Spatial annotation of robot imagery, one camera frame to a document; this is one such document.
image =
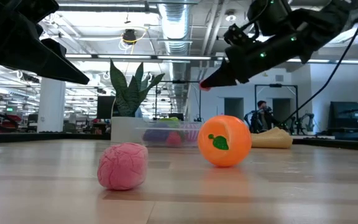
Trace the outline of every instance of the table surface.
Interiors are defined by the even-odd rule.
[[[96,178],[109,145],[0,144],[0,223],[358,224],[358,151],[252,149],[222,169],[195,148],[150,148],[145,183],[115,192]]]

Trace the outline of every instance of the doorway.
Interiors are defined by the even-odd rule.
[[[273,99],[273,116],[278,121],[284,121],[291,115],[291,99]]]
[[[243,98],[225,98],[224,114],[235,116],[241,121],[244,119],[244,99]]]

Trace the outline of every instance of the snake plant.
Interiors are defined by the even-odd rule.
[[[110,60],[110,79],[111,84],[116,90],[116,100],[118,112],[121,116],[134,117],[136,110],[144,101],[147,93],[153,86],[157,85],[163,78],[164,73],[152,78],[149,84],[149,78],[143,79],[143,62],[137,67],[136,73],[132,76],[129,85],[125,75],[114,66]]]

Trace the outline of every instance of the white planter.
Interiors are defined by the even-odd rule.
[[[141,143],[142,130],[136,128],[146,127],[143,118],[112,117],[111,142],[112,143]]]

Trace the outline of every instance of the potted plant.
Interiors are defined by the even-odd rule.
[[[140,134],[135,130],[145,126],[142,118],[135,118],[135,112],[140,104],[145,100],[149,90],[157,85],[164,74],[157,75],[151,79],[143,80],[143,62],[137,67],[136,73],[132,76],[129,85],[125,75],[114,66],[110,60],[110,79],[111,84],[116,90],[114,105],[117,106],[120,116],[111,118],[111,142],[139,142]]]

